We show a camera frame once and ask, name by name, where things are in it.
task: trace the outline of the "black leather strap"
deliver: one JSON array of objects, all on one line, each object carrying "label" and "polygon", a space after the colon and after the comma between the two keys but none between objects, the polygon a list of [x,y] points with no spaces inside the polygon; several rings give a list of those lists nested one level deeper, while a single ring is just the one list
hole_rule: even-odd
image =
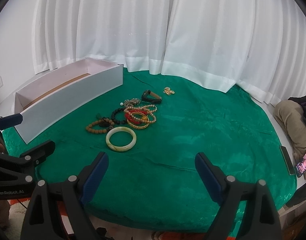
[{"label": "black leather strap", "polygon": [[162,102],[162,98],[159,95],[153,93],[151,90],[145,90],[142,94],[142,101],[158,105]]}]

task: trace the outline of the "green tablecloth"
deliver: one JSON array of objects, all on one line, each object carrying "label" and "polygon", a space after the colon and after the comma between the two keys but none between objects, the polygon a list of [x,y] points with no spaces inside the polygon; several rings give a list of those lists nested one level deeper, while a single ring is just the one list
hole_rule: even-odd
[{"label": "green tablecloth", "polygon": [[[163,94],[167,86],[174,95]],[[120,102],[140,98],[145,89],[161,95],[163,101],[156,112],[157,122],[135,130],[137,143],[130,151],[111,151],[105,135],[85,130],[97,113],[110,116]],[[195,170],[198,152],[241,181],[266,180],[278,209],[296,190],[296,178],[288,175],[272,124],[238,86],[225,94],[181,77],[124,69],[122,86],[73,111],[28,145],[14,128],[3,135],[13,156],[48,139],[56,143],[55,152],[37,169],[38,176],[49,183],[78,174],[105,151],[109,169],[86,209],[100,219],[129,227],[207,231],[219,207]],[[115,134],[111,142],[128,144],[130,135]],[[243,211],[242,204],[237,222]]]}]

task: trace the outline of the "smartphone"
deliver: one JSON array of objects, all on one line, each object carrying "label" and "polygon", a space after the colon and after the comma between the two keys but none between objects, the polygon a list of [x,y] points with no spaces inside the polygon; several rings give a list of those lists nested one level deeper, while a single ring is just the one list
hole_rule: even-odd
[{"label": "smartphone", "polygon": [[283,158],[284,158],[284,161],[285,161],[285,165],[287,167],[287,171],[290,175],[294,175],[295,174],[295,170],[294,170],[294,167],[293,167],[293,164],[292,164],[292,160],[289,156],[289,153],[287,152],[287,149],[280,145],[280,150],[281,150],[281,153],[283,155]]},{"label": "smartphone", "polygon": [[300,162],[295,165],[296,176],[299,178],[306,171],[306,154],[301,158]]}]

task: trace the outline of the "black bead bracelet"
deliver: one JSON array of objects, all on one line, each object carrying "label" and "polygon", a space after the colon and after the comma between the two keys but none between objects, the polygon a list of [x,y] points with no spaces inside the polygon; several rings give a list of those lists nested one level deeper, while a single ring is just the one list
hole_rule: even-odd
[{"label": "black bead bracelet", "polygon": [[118,108],[118,109],[116,109],[116,110],[114,110],[113,112],[112,112],[112,115],[111,115],[111,119],[112,119],[112,121],[114,122],[114,123],[116,123],[116,124],[126,124],[127,123],[127,121],[126,120],[117,120],[116,118],[115,118],[115,115],[117,114],[117,113],[119,113],[119,112],[123,112],[125,110],[125,107],[122,107],[122,108]]}]

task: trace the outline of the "white box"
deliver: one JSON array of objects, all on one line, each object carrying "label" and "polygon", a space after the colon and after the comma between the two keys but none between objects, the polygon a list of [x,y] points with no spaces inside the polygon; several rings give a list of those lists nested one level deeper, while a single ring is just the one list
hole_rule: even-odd
[{"label": "white box", "polygon": [[15,129],[25,143],[92,99],[123,84],[123,65],[86,58],[27,84],[15,93],[14,113],[23,115]]}]

